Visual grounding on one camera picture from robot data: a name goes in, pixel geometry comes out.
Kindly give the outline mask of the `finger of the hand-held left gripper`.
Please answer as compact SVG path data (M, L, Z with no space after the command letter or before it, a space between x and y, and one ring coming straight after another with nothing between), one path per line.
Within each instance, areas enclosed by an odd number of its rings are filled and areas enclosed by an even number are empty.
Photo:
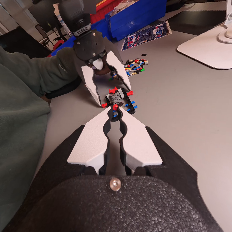
M88 88L96 103L101 106L101 100L97 91L97 86L94 83L94 70L88 65L84 65L81 68L86 87Z
M131 91L131 84L125 71L120 52L118 51L116 45L109 41L107 37L103 38L103 42L105 45L107 66L111 71L114 71L117 74L117 76L122 80L126 88Z

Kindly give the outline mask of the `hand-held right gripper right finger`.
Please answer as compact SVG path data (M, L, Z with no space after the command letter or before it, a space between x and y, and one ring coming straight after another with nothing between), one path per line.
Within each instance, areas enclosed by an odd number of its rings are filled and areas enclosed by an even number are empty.
M120 159L130 176L137 167L162 165L163 161L147 131L147 127L123 108L120 115Z

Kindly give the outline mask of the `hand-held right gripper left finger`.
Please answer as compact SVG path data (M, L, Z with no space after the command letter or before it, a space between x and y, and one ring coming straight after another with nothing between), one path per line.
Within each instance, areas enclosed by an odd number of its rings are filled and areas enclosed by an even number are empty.
M87 122L71 151L67 162L93 167L97 175L104 174L109 159L111 107Z

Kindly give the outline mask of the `black frame lego assembly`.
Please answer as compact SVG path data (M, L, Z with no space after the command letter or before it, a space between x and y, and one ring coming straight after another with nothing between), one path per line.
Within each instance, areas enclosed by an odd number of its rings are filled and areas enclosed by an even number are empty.
M109 89L109 93L105 96L106 103L102 104L102 108L113 106L117 104L118 107L124 108L129 114L135 114L135 109L138 107L135 101L131 101L129 96L133 95L133 91L126 92L124 88L114 87ZM112 112L111 122L116 122L119 120L117 111Z

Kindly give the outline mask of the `person's left forearm green sleeve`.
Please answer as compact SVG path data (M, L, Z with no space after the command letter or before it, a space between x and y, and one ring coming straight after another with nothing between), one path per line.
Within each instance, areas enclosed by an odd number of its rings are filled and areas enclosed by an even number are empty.
M65 47L55 56L30 60L27 86L37 95L50 94L61 88L76 89L82 82L74 65L75 52Z

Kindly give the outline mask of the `pile of loose lego pieces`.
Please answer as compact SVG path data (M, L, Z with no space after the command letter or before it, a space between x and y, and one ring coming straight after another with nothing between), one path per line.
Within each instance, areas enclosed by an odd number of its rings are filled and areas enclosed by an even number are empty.
M148 65L148 61L145 59L127 60L124 64L124 68L128 77L139 74L144 71L144 66Z

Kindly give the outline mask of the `lego instruction booklet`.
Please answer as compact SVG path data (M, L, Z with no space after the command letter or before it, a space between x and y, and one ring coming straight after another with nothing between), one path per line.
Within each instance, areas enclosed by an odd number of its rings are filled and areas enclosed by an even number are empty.
M153 25L147 29L132 33L125 37L121 51L145 44L166 35L172 34L168 21Z

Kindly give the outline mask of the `person's left hand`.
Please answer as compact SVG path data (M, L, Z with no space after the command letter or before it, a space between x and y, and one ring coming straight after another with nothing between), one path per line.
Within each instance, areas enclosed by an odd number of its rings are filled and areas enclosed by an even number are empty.
M94 73L95 73L96 75L99 75L99 76L101 76L101 75L106 75L106 74L108 74L108 73L110 73L110 72L111 72L111 70L110 70L108 67L104 67L104 68L101 69L101 70L94 69Z

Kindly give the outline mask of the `red plastic bin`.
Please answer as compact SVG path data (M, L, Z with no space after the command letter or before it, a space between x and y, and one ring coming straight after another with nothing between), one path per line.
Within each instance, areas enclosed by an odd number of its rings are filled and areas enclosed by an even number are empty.
M114 10L122 0L102 0L96 4L96 13L90 14L91 24L105 18L105 15Z

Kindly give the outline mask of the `large blue plastic bin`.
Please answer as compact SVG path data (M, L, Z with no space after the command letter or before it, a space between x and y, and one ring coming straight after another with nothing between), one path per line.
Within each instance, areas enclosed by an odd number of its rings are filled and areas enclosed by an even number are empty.
M139 0L111 16L109 22L112 38L120 41L162 18L166 13L166 4L167 0Z

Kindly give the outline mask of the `person's green sweatshirt torso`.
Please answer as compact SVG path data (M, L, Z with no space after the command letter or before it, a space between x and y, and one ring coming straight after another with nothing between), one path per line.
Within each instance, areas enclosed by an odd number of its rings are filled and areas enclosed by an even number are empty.
M0 230L10 222L28 192L40 158L48 103L45 59L0 48Z

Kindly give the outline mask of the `black desk mat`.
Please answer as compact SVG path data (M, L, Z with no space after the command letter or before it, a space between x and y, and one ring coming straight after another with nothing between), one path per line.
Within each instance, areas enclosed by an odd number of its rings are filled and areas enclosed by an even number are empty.
M182 11L168 19L172 31L200 35L225 22L225 10Z

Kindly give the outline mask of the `white monitor stand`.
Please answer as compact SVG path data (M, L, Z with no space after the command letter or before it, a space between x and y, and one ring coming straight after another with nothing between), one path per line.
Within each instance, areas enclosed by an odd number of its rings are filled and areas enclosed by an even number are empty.
M223 25L184 42L177 51L211 68L232 69L232 1L226 2Z

